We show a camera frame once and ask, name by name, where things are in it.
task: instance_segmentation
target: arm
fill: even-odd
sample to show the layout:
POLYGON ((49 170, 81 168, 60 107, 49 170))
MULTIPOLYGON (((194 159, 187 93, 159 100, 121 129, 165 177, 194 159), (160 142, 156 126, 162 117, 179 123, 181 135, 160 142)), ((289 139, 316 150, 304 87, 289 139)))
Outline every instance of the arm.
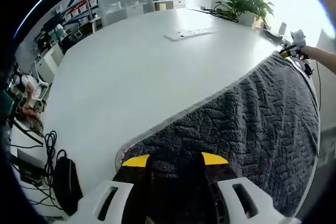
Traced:
POLYGON ((308 55, 309 59, 318 61, 331 72, 336 74, 336 54, 309 46, 303 47, 302 51, 308 55))
POLYGON ((28 93, 28 97, 27 97, 27 100, 26 100, 26 104, 28 104, 29 101, 31 100, 32 95, 33 95, 33 92, 34 92, 34 87, 33 87, 33 85, 32 85, 30 82, 27 83, 26 91, 27 91, 27 93, 28 93))

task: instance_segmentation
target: black cable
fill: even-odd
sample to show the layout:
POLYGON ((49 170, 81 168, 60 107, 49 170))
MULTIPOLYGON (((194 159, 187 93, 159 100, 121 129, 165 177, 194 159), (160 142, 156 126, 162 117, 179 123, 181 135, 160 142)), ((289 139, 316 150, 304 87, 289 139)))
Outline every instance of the black cable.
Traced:
POLYGON ((34 200, 29 200, 29 201, 32 201, 32 202, 34 202, 34 204, 32 204, 33 206, 36 206, 36 205, 39 205, 39 204, 42 204, 42 202, 43 201, 45 201, 46 199, 48 199, 49 198, 49 196, 47 196, 47 197, 45 197, 45 198, 43 198, 42 200, 40 200, 39 202, 37 202, 37 201, 34 201, 34 200))
POLYGON ((320 77, 319 64, 318 64, 317 61, 316 61, 316 68, 317 68, 317 74, 319 75, 319 82, 320 82, 320 104, 319 104, 319 111, 321 111, 321 104, 322 104, 322 101, 321 101, 321 77, 320 77))
MULTIPOLYGON (((26 136, 30 137, 32 140, 34 140, 35 142, 39 143, 39 144, 43 144, 40 140, 36 139, 35 137, 33 137, 32 135, 28 134, 28 132, 31 132, 32 130, 25 130, 24 128, 22 128, 17 122, 15 122, 15 120, 13 121, 13 124, 19 129, 21 130, 26 136)), ((33 131, 35 134, 37 134, 40 137, 44 137, 40 132, 37 131, 33 131)))
MULTIPOLYGON (((22 175, 22 174, 20 173, 19 169, 16 168, 15 165, 13 165, 13 167, 14 167, 14 169, 16 169, 16 171, 17 171, 21 176, 25 177, 25 175, 22 175)), ((35 188, 29 188, 29 187, 24 187, 24 186, 23 186, 23 188, 32 189, 32 190, 39 190, 41 193, 43 193, 43 194, 46 195, 47 197, 50 197, 50 198, 54 199, 54 198, 51 196, 51 194, 47 194, 46 192, 44 192, 45 190, 49 190, 49 189, 41 189, 41 188, 39 188, 38 186, 36 186, 36 185, 34 185, 34 184, 32 184, 32 185, 35 186, 35 188)))
POLYGON ((216 13, 214 10, 209 10, 209 11, 197 10, 197 9, 190 9, 190 10, 195 10, 195 11, 200 12, 200 13, 210 14, 210 15, 212 15, 214 17, 217 17, 217 18, 222 18, 222 19, 225 19, 225 20, 228 20, 228 21, 238 23, 238 20, 236 18, 229 17, 225 14, 216 13))
POLYGON ((55 205, 44 204, 44 203, 42 203, 42 201, 34 201, 34 200, 31 200, 31 199, 29 199, 29 201, 31 201, 31 202, 34 203, 34 204, 32 204, 33 206, 42 205, 42 206, 46 206, 46 207, 56 207, 56 208, 58 208, 59 210, 62 210, 61 208, 59 208, 59 207, 57 207, 57 206, 55 206, 55 205))
MULTIPOLYGON (((32 184, 35 188, 28 188, 28 187, 24 187, 26 189, 33 189, 33 190, 39 190, 41 191, 44 195, 46 195, 46 197, 44 199, 42 199, 40 202, 38 201, 34 201, 34 200, 29 200, 31 202, 33 202, 34 204, 32 205, 43 205, 43 206, 48 206, 48 207, 56 207, 59 210, 62 210, 62 208, 58 207, 55 202, 54 202, 54 198, 52 197, 52 176, 54 174, 54 162, 53 159, 55 157, 55 144, 56 144, 56 140, 57 140, 57 133, 56 131, 51 131, 50 133, 46 134, 45 136, 43 136, 44 141, 45 141, 45 145, 46 145, 46 149, 47 149, 47 162, 46 165, 44 167, 46 176, 44 178, 44 181, 46 183, 46 185, 49 187, 49 189, 40 189, 39 187, 37 187, 36 185, 32 184), (50 201, 52 203, 52 205, 48 205, 48 204, 44 204, 42 203, 44 200, 50 198, 50 201)), ((27 147, 27 148, 33 148, 33 147, 43 147, 42 146, 31 146, 31 147, 27 147)), ((56 155, 56 160, 58 160, 60 154, 64 154, 64 156, 67 156, 67 153, 65 150, 61 149, 57 155, 56 155)))
POLYGON ((43 145, 34 145, 34 146, 27 147, 27 146, 15 145, 15 144, 9 144, 9 146, 23 148, 23 149, 32 149, 32 148, 37 148, 37 147, 43 147, 43 145))
POLYGON ((43 190, 43 191, 48 191, 49 189, 37 189, 37 188, 32 188, 32 187, 26 187, 26 186, 21 186, 22 188, 25 188, 25 189, 30 189, 30 190, 43 190))

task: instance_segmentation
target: plant pot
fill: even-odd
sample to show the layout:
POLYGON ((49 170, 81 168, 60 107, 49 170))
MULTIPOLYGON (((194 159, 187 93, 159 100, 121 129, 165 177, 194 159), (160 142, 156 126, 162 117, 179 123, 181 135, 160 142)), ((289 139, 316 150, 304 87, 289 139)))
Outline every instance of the plant pot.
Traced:
POLYGON ((254 13, 250 13, 250 12, 242 13, 238 17, 238 22, 244 26, 251 27, 254 23, 255 17, 256 15, 254 13))

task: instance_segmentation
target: wire bundle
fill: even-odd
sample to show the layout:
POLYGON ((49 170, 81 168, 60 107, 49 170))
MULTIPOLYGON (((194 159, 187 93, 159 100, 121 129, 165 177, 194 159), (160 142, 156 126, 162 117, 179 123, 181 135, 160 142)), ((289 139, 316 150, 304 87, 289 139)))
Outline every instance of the wire bundle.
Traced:
MULTIPOLYGON (((39 190, 41 193, 46 195, 46 197, 43 198, 40 201, 29 200, 30 202, 32 202, 33 206, 43 205, 43 206, 47 206, 47 207, 56 207, 57 209, 62 210, 62 208, 60 208, 59 206, 57 206, 55 204, 55 202, 54 202, 55 198, 53 197, 53 194, 52 194, 52 191, 51 191, 52 184, 53 184, 53 181, 52 181, 52 176, 54 174, 54 162, 53 162, 53 160, 54 160, 55 152, 56 152, 55 151, 55 144, 56 144, 56 140, 57 140, 57 133, 56 133, 56 131, 51 131, 50 133, 48 133, 48 134, 46 134, 45 136, 42 136, 42 137, 45 141, 45 145, 46 145, 46 149, 47 149, 47 163, 44 167, 46 176, 44 178, 44 182, 49 187, 49 189, 41 189, 34 184, 32 184, 32 185, 35 188, 24 187, 24 186, 22 186, 22 187, 25 188, 25 189, 39 190), (43 203, 43 201, 45 201, 48 198, 50 198, 50 201, 51 201, 52 205, 43 203)), ((27 149, 36 148, 36 147, 43 147, 43 145, 34 145, 34 146, 30 146, 30 147, 24 147, 24 146, 19 146, 19 145, 12 145, 12 144, 10 144, 10 146, 19 147, 19 148, 27 148, 27 149)), ((67 155, 66 151, 61 149, 56 155, 56 160, 58 160, 59 155, 61 153, 64 153, 65 156, 67 155)))
POLYGON ((222 18, 222 19, 225 19, 225 20, 229 20, 229 21, 238 23, 238 20, 236 18, 227 16, 224 13, 218 13, 216 11, 216 8, 219 7, 219 6, 225 6, 225 5, 218 4, 213 9, 204 9, 204 10, 191 9, 191 10, 195 10, 195 11, 200 12, 200 13, 207 13, 207 14, 210 14, 210 15, 215 16, 217 18, 222 18))

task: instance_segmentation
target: potted plant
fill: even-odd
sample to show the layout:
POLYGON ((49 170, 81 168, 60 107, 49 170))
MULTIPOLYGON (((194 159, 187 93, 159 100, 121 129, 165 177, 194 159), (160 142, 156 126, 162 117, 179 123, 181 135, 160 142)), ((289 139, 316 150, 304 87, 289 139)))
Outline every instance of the potted plant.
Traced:
POLYGON ((220 15, 228 16, 232 19, 237 19, 240 23, 247 26, 252 26, 254 19, 262 19, 266 24, 266 15, 273 15, 274 6, 268 0, 227 0, 225 4, 220 3, 216 7, 224 6, 226 9, 215 8, 215 11, 220 15))

